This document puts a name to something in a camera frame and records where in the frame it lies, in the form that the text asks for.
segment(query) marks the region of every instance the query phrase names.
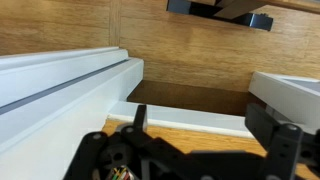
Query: black mechanical part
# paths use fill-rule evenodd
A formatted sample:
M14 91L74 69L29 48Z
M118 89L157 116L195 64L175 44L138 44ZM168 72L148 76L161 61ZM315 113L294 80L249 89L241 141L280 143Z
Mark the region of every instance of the black mechanical part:
M146 112L140 105L134 123L120 125L110 137L86 135L64 179L106 179L113 168L126 166L137 180L303 180L295 175L298 161L319 176L319 131L311 135L293 124L281 125L258 105L248 105L245 124L267 150L266 158L243 151L184 154L143 131Z
M271 31L272 29L273 18L268 17L267 14L246 13L231 20L214 16L222 9L221 7L187 0L168 0L167 4L167 11L173 13L194 15L267 31Z

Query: wooden wall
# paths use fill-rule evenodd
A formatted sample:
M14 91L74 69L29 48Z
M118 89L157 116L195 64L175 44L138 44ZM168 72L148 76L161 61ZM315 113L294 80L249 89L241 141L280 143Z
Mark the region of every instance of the wooden wall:
M320 78L320 15L266 6L271 32L166 12L166 0L2 0L0 54L120 45L145 80L246 92L253 71Z

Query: black bracket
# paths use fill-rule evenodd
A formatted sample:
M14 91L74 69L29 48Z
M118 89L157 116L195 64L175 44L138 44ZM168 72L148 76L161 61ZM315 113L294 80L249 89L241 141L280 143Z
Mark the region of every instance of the black bracket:
M223 8L217 6L190 2L186 0L168 0L167 5L167 11L169 12L215 19L267 31L270 31L272 28L273 18L268 17L267 14L246 13L234 19L225 19L214 16L222 9Z

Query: screw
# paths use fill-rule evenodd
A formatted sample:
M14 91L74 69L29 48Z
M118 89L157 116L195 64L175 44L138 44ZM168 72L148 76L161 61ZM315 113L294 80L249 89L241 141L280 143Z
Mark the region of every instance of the screw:
M98 140L98 139L100 139L101 138L101 134L95 134L94 136L93 136L93 139L95 139L95 140Z
M132 127L128 127L128 128L126 129L126 131L127 131L127 133L132 133L132 132L133 132L133 128L132 128Z
M214 180L211 176L204 175L201 177L201 180Z
M290 130L292 130L292 131L295 131L295 130L298 129L297 126L292 125L292 124L287 124L287 128L290 129Z
M281 180L281 179L275 175L268 175L266 180Z

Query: black object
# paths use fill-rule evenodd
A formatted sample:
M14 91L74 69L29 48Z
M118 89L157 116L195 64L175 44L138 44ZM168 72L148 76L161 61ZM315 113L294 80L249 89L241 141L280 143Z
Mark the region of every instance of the black object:
M144 132L146 111L140 105L133 125L120 125L110 137L87 134L64 179L104 180L113 168L126 166L142 180L300 180L298 161L319 176L320 131L314 136L293 124L279 124L256 104L248 105L245 124L267 150L266 158L243 151L183 154Z
M270 31L272 28L273 18L268 17L268 15L266 14L246 13L231 20L215 17L214 15L222 9L223 8L217 6L211 6L186 0L168 0L167 4L167 11L174 13L200 16L267 31Z

